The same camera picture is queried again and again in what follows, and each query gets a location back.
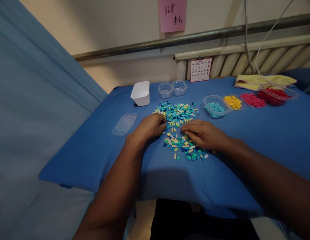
forearm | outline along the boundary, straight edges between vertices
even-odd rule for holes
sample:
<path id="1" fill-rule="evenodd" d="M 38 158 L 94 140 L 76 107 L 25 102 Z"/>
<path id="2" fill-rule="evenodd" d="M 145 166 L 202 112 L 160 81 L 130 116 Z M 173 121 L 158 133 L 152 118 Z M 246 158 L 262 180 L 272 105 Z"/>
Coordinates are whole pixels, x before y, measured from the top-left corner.
<path id="1" fill-rule="evenodd" d="M 301 236 L 310 236 L 310 182 L 238 139 L 223 153 L 232 159 L 276 211 Z"/>
<path id="2" fill-rule="evenodd" d="M 125 227 L 139 188 L 143 147 L 144 143 L 127 137 L 78 231 L 109 225 Z"/>

yellow towel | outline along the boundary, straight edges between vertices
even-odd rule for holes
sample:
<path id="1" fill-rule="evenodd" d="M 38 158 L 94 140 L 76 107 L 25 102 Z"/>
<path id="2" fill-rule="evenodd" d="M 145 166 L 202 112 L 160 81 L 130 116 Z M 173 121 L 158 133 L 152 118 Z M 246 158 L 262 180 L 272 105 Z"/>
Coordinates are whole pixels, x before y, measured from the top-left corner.
<path id="1" fill-rule="evenodd" d="M 280 85 L 290 85 L 297 82 L 294 78 L 282 75 L 263 76 L 263 78 Z M 263 78 L 259 75 L 238 75 L 234 87 L 257 91 L 260 85 L 268 83 Z"/>

small plastic container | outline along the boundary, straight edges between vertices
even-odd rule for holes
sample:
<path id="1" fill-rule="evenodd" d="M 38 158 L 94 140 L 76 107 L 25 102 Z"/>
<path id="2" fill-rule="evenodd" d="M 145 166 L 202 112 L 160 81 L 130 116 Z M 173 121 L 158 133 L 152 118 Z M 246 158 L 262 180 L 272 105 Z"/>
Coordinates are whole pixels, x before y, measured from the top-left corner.
<path id="1" fill-rule="evenodd" d="M 173 87 L 175 96 L 184 95 L 187 89 L 187 85 L 185 81 L 174 81 L 172 82 L 172 87 Z"/>
<path id="2" fill-rule="evenodd" d="M 133 99 L 139 107 L 148 105 L 151 100 L 149 81 L 135 83 L 131 99 Z"/>
<path id="3" fill-rule="evenodd" d="M 173 87 L 170 83 L 161 83 L 158 86 L 158 91 L 163 99 L 170 98 L 172 96 Z"/>
<path id="4" fill-rule="evenodd" d="M 243 95 L 243 94 L 245 94 L 245 93 L 247 93 L 247 94 L 253 94 L 254 96 L 258 97 L 258 96 L 257 96 L 255 93 L 253 93 L 253 92 L 244 92 L 244 93 L 241 93 L 241 94 L 239 95 L 239 97 L 241 98 L 242 102 L 245 103 L 247 106 L 249 106 L 249 107 L 251 107 L 251 108 L 257 108 L 257 109 L 259 109 L 258 107 L 255 107 L 255 106 L 253 106 L 253 105 L 248 104 L 248 103 L 245 101 L 245 99 L 241 97 L 241 95 Z"/>
<path id="5" fill-rule="evenodd" d="M 218 103 L 222 108 L 224 108 L 225 112 L 216 112 L 214 111 L 209 105 L 208 103 Z M 226 114 L 231 112 L 231 107 L 228 105 L 227 102 L 224 101 L 224 99 L 222 99 L 220 96 L 217 95 L 210 95 L 210 96 L 206 96 L 203 99 L 203 103 L 205 105 L 205 109 L 207 110 L 207 112 L 209 113 L 209 115 L 212 118 L 221 118 L 224 117 Z"/>
<path id="6" fill-rule="evenodd" d="M 246 105 L 243 103 L 243 99 L 240 98 L 239 96 L 237 96 L 237 95 L 235 95 L 235 94 L 227 94 L 227 95 L 223 96 L 223 100 L 224 100 L 224 97 L 226 97 L 226 96 L 234 96 L 234 97 L 238 98 L 238 99 L 242 102 L 242 103 L 241 103 L 242 106 L 241 106 L 240 109 L 233 109 L 232 106 L 230 106 L 231 109 L 232 109 L 232 111 L 239 111 L 239 110 L 243 110 L 243 109 L 246 108 Z"/>
<path id="7" fill-rule="evenodd" d="M 124 114 L 113 128 L 113 134 L 118 137 L 125 136 L 129 132 L 129 130 L 131 130 L 136 118 L 137 113 Z"/>
<path id="8" fill-rule="evenodd" d="M 270 92 L 268 89 L 280 90 L 281 94 L 285 96 L 277 95 L 273 92 Z M 259 92 L 257 93 L 257 96 L 264 99 L 270 105 L 281 106 L 285 104 L 288 100 L 297 99 L 298 93 L 283 85 L 264 84 L 259 87 Z"/>

cable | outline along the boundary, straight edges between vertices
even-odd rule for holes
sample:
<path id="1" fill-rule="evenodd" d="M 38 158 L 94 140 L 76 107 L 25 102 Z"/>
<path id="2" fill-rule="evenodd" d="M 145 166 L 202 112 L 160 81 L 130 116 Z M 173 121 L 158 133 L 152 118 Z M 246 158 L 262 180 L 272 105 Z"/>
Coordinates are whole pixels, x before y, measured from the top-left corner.
<path id="1" fill-rule="evenodd" d="M 244 9 L 245 9 L 245 50 L 246 50 L 247 60 L 249 62 L 249 65 L 251 65 L 252 71 L 254 73 L 254 66 L 251 62 L 251 58 L 249 57 L 249 52 L 248 52 L 248 47 L 247 47 L 247 0 L 244 1 Z"/>
<path id="2" fill-rule="evenodd" d="M 264 78 L 263 76 L 261 76 L 261 73 L 259 71 L 259 68 L 258 68 L 258 65 L 257 65 L 257 59 L 258 59 L 258 54 L 259 54 L 259 51 L 261 50 L 261 47 L 265 41 L 265 39 L 268 37 L 268 35 L 271 33 L 271 31 L 274 29 L 274 27 L 276 26 L 276 24 L 279 22 L 279 20 L 282 18 L 282 16 L 284 15 L 284 13 L 286 12 L 286 10 L 288 9 L 288 7 L 292 4 L 294 0 L 291 0 L 290 3 L 287 5 L 287 7 L 285 8 L 284 12 L 282 13 L 282 15 L 278 18 L 278 20 L 275 22 L 275 24 L 273 25 L 273 27 L 271 28 L 271 30 L 269 30 L 269 32 L 267 33 L 267 35 L 265 36 L 265 38 L 262 40 L 261 44 L 259 45 L 259 48 L 258 48 L 258 51 L 257 51 L 257 54 L 256 54 L 256 58 L 255 58 L 255 66 L 256 66 L 256 69 L 257 69 L 257 72 L 258 72 L 258 75 L 266 80 L 267 82 L 271 83 L 271 81 L 269 81 L 268 79 Z M 247 58 L 248 58 L 248 61 L 251 65 L 251 67 L 253 68 L 254 70 L 254 67 L 253 67 L 253 64 L 251 62 L 251 60 L 249 59 L 249 52 L 248 52 L 248 47 L 247 47 L 247 0 L 244 1 L 244 7 L 245 7 L 245 49 L 246 49 L 246 54 L 247 54 Z"/>

container with yellow beads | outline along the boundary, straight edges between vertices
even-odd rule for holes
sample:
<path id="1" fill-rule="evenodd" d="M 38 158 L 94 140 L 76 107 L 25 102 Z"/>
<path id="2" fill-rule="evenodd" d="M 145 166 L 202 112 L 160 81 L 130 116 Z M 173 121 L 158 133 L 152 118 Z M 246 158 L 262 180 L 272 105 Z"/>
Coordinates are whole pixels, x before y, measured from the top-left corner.
<path id="1" fill-rule="evenodd" d="M 232 111 L 243 110 L 246 108 L 246 105 L 242 102 L 235 94 L 228 94 L 223 96 L 224 101 L 226 101 L 230 106 Z"/>

